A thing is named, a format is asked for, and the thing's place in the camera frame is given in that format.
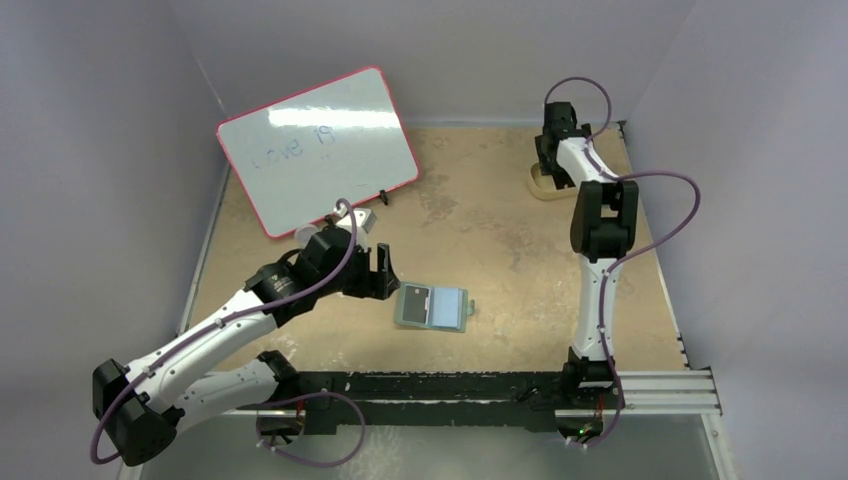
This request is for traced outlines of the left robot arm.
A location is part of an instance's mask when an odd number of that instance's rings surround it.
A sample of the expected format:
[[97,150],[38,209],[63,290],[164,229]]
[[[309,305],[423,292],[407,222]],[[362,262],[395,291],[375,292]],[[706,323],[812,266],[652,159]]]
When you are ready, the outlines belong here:
[[180,434],[221,413],[246,406],[284,409],[343,394],[306,391],[300,373],[278,351],[264,351],[240,368],[213,369],[247,344],[314,309],[327,296],[386,300],[400,287],[388,244],[370,248],[360,227],[327,226],[306,245],[260,267],[206,319],[163,347],[122,364],[108,359],[92,373],[97,420],[89,443],[95,465],[141,465]]

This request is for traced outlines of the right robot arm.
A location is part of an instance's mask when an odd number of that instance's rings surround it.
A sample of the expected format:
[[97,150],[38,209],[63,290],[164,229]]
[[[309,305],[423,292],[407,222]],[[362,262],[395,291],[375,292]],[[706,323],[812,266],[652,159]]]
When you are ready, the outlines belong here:
[[633,248],[639,188],[621,180],[598,155],[589,125],[580,125],[569,102],[544,105],[535,138],[540,171],[556,187],[574,187],[569,230],[581,287],[578,325],[561,376],[564,399],[584,407],[615,387],[612,341],[619,261]]

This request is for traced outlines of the teal leather card holder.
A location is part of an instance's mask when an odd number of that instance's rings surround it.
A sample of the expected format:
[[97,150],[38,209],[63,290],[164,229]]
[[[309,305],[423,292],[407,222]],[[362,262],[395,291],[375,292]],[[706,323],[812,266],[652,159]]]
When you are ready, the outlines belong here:
[[[422,285],[431,289],[429,317],[426,325],[405,324],[400,320],[402,289],[406,284]],[[408,328],[463,333],[467,320],[475,313],[476,303],[466,289],[402,282],[398,291],[394,323]]]

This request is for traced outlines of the beige oval tray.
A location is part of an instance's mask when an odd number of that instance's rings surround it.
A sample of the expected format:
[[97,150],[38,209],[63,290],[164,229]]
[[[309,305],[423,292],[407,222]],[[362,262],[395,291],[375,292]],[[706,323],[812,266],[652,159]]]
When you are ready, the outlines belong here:
[[526,177],[526,185],[530,193],[538,200],[555,201],[576,197],[578,194],[577,187],[565,186],[558,189],[551,176],[545,176],[541,173],[541,168],[538,164],[533,164]]

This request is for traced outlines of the black credit card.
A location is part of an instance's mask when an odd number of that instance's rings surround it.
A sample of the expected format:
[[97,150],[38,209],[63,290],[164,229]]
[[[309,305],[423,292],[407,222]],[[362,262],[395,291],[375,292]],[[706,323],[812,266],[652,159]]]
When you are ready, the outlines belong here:
[[402,293],[400,320],[405,324],[426,325],[429,317],[431,289],[422,285],[406,284]]

